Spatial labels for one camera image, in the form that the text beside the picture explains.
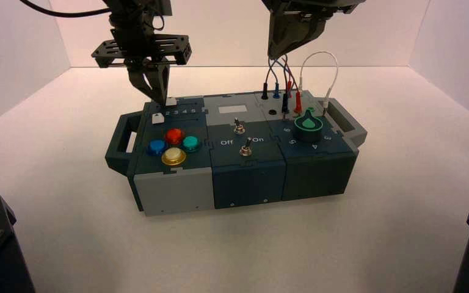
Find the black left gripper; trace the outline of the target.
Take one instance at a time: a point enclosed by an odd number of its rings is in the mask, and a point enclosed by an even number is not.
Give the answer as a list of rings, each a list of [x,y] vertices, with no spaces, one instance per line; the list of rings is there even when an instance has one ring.
[[[191,45],[187,35],[157,34],[163,30],[153,25],[153,18],[110,18],[112,40],[106,40],[92,52],[100,68],[107,68],[115,59],[143,60],[148,58],[149,82],[145,79],[142,65],[127,66],[131,85],[161,106],[166,105],[169,64],[185,65],[191,57]]]

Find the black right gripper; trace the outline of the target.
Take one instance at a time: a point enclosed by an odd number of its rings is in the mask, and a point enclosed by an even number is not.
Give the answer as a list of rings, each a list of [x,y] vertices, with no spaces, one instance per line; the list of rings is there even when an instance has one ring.
[[[335,13],[350,14],[359,4],[364,2],[366,2],[366,0],[263,0],[262,3],[271,13],[269,18],[267,55],[272,60],[275,60],[288,52],[292,52],[295,49],[316,40],[325,30],[326,18],[331,18]],[[293,27],[290,28],[287,33],[287,14],[306,16],[320,15],[325,18],[312,17],[293,22]]]

